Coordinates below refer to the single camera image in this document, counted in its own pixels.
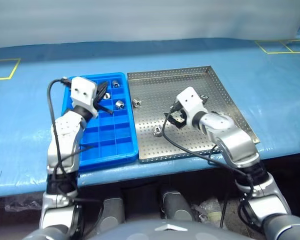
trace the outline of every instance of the blue table surface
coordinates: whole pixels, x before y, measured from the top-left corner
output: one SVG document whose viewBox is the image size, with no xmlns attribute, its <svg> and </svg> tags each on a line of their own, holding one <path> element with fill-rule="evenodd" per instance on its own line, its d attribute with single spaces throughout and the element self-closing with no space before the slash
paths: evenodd
<svg viewBox="0 0 300 240">
<path fill-rule="evenodd" d="M 254 41 L 219 38 L 0 48 L 0 60 L 15 58 L 21 61 L 13 77 L 0 80 L 0 196 L 45 190 L 51 141 L 47 85 L 62 76 L 212 66 L 260 139 L 257 149 L 262 159 L 300 153 L 300 54 L 266 54 Z M 0 64 L 0 75 L 9 75 L 12 67 Z M 63 86 L 53 87 L 56 115 L 63 95 Z M 219 154 L 213 157 L 222 161 Z M 136 162 L 84 173 L 79 184 L 209 167 L 195 157 Z"/>
</svg>

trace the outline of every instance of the hex nut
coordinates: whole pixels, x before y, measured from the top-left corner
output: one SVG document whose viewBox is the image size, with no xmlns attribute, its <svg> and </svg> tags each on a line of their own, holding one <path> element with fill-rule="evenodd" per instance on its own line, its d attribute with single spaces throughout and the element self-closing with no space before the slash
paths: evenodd
<svg viewBox="0 0 300 240">
<path fill-rule="evenodd" d="M 200 98 L 202 100 L 203 105 L 205 105 L 207 103 L 208 99 L 209 99 L 209 97 L 206 96 L 206 95 L 201 95 Z"/>
<path fill-rule="evenodd" d="M 134 108 L 138 108 L 141 106 L 141 103 L 142 101 L 138 98 L 138 97 L 135 97 L 133 100 L 132 100 L 132 106 Z"/>
<path fill-rule="evenodd" d="M 111 98 L 111 95 L 108 92 L 106 92 L 103 96 L 103 99 L 110 99 L 110 98 Z"/>
<path fill-rule="evenodd" d="M 162 136 L 162 127 L 160 125 L 156 125 L 152 129 L 152 133 L 155 137 L 161 137 Z"/>
<path fill-rule="evenodd" d="M 116 101 L 116 103 L 115 103 L 115 107 L 116 107 L 117 109 L 124 109 L 124 108 L 125 108 L 125 103 L 124 103 L 123 101 L 121 101 L 121 100 L 118 100 L 118 101 Z"/>
<path fill-rule="evenodd" d="M 116 88 L 120 88 L 120 84 L 118 83 L 117 80 L 113 80 L 112 81 L 112 86 L 116 89 Z"/>
</svg>

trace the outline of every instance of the yellow tape marking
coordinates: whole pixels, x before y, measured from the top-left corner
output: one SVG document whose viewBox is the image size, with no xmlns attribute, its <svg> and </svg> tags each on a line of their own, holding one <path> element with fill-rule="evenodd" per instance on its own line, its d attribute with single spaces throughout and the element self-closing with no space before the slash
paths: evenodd
<svg viewBox="0 0 300 240">
<path fill-rule="evenodd" d="M 6 76 L 6 77 L 0 77 L 0 80 L 10 80 L 13 77 L 13 75 L 15 74 L 15 71 L 17 70 L 17 67 L 21 61 L 21 58 L 0 59 L 0 62 L 4 62 L 4 61 L 16 61 L 10 75 Z"/>
<path fill-rule="evenodd" d="M 300 54 L 300 51 L 293 51 L 283 41 L 285 41 L 285 42 L 300 42 L 300 39 L 293 39 L 293 40 L 258 40 L 258 41 L 254 41 L 254 42 L 266 54 Z M 266 51 L 259 43 L 281 43 L 289 51 Z"/>
</svg>

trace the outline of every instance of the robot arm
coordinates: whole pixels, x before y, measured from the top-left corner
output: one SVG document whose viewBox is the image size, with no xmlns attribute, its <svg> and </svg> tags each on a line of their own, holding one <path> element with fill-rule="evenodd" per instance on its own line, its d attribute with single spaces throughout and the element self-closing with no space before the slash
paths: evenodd
<svg viewBox="0 0 300 240">
<path fill-rule="evenodd" d="M 82 206 L 75 201 L 80 161 L 76 153 L 80 150 L 87 123 L 98 116 L 98 101 L 107 85 L 98 89 L 100 85 L 83 77 L 73 78 L 70 84 L 73 110 L 55 120 L 62 168 L 52 126 L 52 140 L 47 151 L 47 186 L 42 199 L 39 229 L 25 240 L 76 239 L 83 233 Z"/>
<path fill-rule="evenodd" d="M 186 88 L 176 97 L 170 112 L 174 111 L 180 111 L 185 118 L 179 127 L 186 124 L 188 127 L 199 129 L 218 146 L 228 166 L 251 176 L 253 193 L 248 201 L 244 201 L 251 191 L 251 186 L 243 175 L 234 173 L 235 184 L 242 193 L 242 210 L 247 223 L 263 228 L 269 240 L 288 239 L 283 237 L 283 232 L 295 230 L 300 226 L 300 218 L 291 215 L 291 210 L 273 176 L 260 161 L 250 136 L 238 128 L 229 116 L 208 112 L 192 87 Z M 170 122 L 174 124 L 176 120 L 170 119 Z"/>
</svg>

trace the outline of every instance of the black cable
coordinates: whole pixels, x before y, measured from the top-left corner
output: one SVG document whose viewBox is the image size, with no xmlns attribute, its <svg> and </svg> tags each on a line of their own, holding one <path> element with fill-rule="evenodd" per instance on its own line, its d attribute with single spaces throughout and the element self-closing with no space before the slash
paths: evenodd
<svg viewBox="0 0 300 240">
<path fill-rule="evenodd" d="M 84 149 L 80 149 L 80 150 L 78 150 L 78 151 L 75 151 L 75 152 L 69 154 L 68 156 L 65 156 L 64 158 L 62 158 L 62 159 L 61 159 L 61 163 L 62 163 L 64 160 L 68 159 L 68 158 L 71 158 L 71 157 L 73 157 L 73 156 L 75 156 L 75 155 L 77 155 L 77 154 L 80 154 L 80 153 L 82 153 L 82 152 L 88 151 L 88 150 L 93 149 L 93 148 L 96 148 L 96 147 L 95 147 L 95 146 L 87 146 L 87 147 L 84 148 Z M 58 169 L 58 167 L 59 167 L 59 162 L 57 162 L 56 165 L 55 165 L 54 168 L 53 168 L 53 173 L 52 173 L 53 176 L 56 176 L 56 175 L 57 175 L 57 169 Z"/>
<path fill-rule="evenodd" d="M 208 158 L 211 158 L 211 155 L 212 155 L 212 153 L 213 153 L 213 151 L 215 150 L 216 147 L 217 147 L 217 144 L 215 144 L 215 145 L 213 146 L 213 148 L 210 149 Z"/>
<path fill-rule="evenodd" d="M 55 123 L 55 121 L 56 121 L 55 112 L 54 112 L 54 107 L 52 106 L 52 101 L 51 101 L 51 88 L 55 83 L 58 83 L 61 81 L 62 81 L 61 79 L 53 80 L 52 82 L 49 83 L 48 88 L 46 90 L 46 96 L 47 96 L 50 117 L 51 117 L 51 122 L 52 122 L 52 127 L 53 127 L 53 134 L 54 134 L 54 139 L 55 139 L 55 145 L 56 145 L 56 153 L 57 153 L 57 158 L 58 158 L 59 164 L 61 162 L 61 154 L 60 154 L 60 145 L 59 145 L 59 140 L 58 140 L 58 135 L 57 135 L 57 127 L 56 127 L 56 123 Z"/>
<path fill-rule="evenodd" d="M 223 207 L 222 207 L 222 212 L 221 212 L 221 219 L 220 219 L 220 228 L 222 229 L 224 227 L 224 221 L 225 221 L 225 215 L 226 215 L 226 209 L 227 209 L 227 204 L 229 200 L 229 195 L 230 195 L 230 190 L 228 189 L 224 201 L 223 201 Z"/>
<path fill-rule="evenodd" d="M 215 150 L 216 147 L 217 147 L 217 144 L 215 144 L 215 145 L 210 149 L 208 158 L 211 158 L 211 155 L 212 155 L 212 153 L 213 153 L 213 151 Z M 208 164 L 211 165 L 211 166 L 215 166 L 215 164 L 214 164 L 214 163 L 211 163 L 210 161 L 208 161 Z"/>
<path fill-rule="evenodd" d="M 186 153 L 189 153 L 189 154 L 191 154 L 191 155 L 194 155 L 194 156 L 196 156 L 196 157 L 198 157 L 198 158 L 201 158 L 201 159 L 210 161 L 210 162 L 216 164 L 216 165 L 219 166 L 219 167 L 223 167 L 223 168 L 226 168 L 226 169 L 230 170 L 231 172 L 236 172 L 236 173 L 238 173 L 238 174 L 244 176 L 244 177 L 247 179 L 247 181 L 248 181 L 248 183 L 249 183 L 250 191 L 249 191 L 249 193 L 248 193 L 246 196 L 244 196 L 244 199 L 243 199 L 243 201 L 240 202 L 240 204 L 239 204 L 237 210 L 238 210 L 238 216 L 239 216 L 240 220 L 241 220 L 244 224 L 246 224 L 246 225 L 248 225 L 249 227 L 252 228 L 252 227 L 253 227 L 252 224 L 251 224 L 251 223 L 248 223 L 247 221 L 245 221 L 244 218 L 243 218 L 242 215 L 241 215 L 241 210 L 242 210 L 243 206 L 244 206 L 245 204 L 248 203 L 248 201 L 252 198 L 252 195 L 253 195 L 253 193 L 254 193 L 254 183 L 253 183 L 252 177 L 250 176 L 250 174 L 246 174 L 246 173 L 244 173 L 243 171 L 240 171 L 240 170 L 238 170 L 238 169 L 236 169 L 236 168 L 234 168 L 234 167 L 231 167 L 231 166 L 229 166 L 229 165 L 227 165 L 227 164 L 224 164 L 224 163 L 221 163 L 221 162 L 219 162 L 219 161 L 216 161 L 216 160 L 214 160 L 214 159 L 212 159 L 212 158 L 210 158 L 210 157 L 200 155 L 199 153 L 196 153 L 196 152 L 194 152 L 194 151 L 190 151 L 190 150 L 186 149 L 185 147 L 183 147 L 183 146 L 177 144 L 176 142 L 172 141 L 170 138 L 168 138 L 167 135 L 166 135 L 166 133 L 165 133 L 165 130 L 166 130 L 166 124 L 167 124 L 168 118 L 170 117 L 171 113 L 173 112 L 174 107 L 175 107 L 176 104 L 178 104 L 178 103 L 175 103 L 174 106 L 171 107 L 169 113 L 165 116 L 165 120 L 164 120 L 163 126 L 162 126 L 162 135 L 163 135 L 163 137 L 164 137 L 169 143 L 171 143 L 171 144 L 174 145 L 175 147 L 181 149 L 182 151 L 184 151 L 184 152 L 186 152 Z"/>
<path fill-rule="evenodd" d="M 104 205 L 101 204 L 97 220 L 94 222 L 92 227 L 82 235 L 81 240 L 84 240 L 97 227 L 98 223 L 101 220 L 101 216 L 103 212 L 104 212 Z"/>
<path fill-rule="evenodd" d="M 131 190 L 131 189 L 137 189 L 137 188 L 142 188 L 142 187 L 154 185 L 154 184 L 157 184 L 157 183 L 158 183 L 158 181 L 151 181 L 151 182 L 146 182 L 146 183 L 139 184 L 139 185 L 136 185 L 136 186 L 121 187 L 120 189 L 121 190 Z"/>
</svg>

